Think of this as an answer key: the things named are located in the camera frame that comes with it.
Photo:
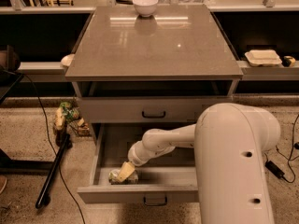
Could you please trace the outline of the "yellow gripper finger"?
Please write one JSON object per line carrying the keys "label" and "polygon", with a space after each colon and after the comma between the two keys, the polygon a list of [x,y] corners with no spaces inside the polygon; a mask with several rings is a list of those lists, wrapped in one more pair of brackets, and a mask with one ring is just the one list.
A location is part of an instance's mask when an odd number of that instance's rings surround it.
{"label": "yellow gripper finger", "polygon": [[125,161],[117,175],[116,179],[122,183],[135,171],[135,166],[130,161]]}

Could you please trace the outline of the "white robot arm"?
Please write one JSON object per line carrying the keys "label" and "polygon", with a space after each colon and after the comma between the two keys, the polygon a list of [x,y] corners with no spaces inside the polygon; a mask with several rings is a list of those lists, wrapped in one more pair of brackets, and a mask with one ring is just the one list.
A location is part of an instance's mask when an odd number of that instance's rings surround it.
{"label": "white robot arm", "polygon": [[175,147],[193,147],[202,224],[275,224],[263,168],[263,152],[280,138],[267,110],[231,103],[206,109],[193,125],[151,129],[132,145],[116,177]]}

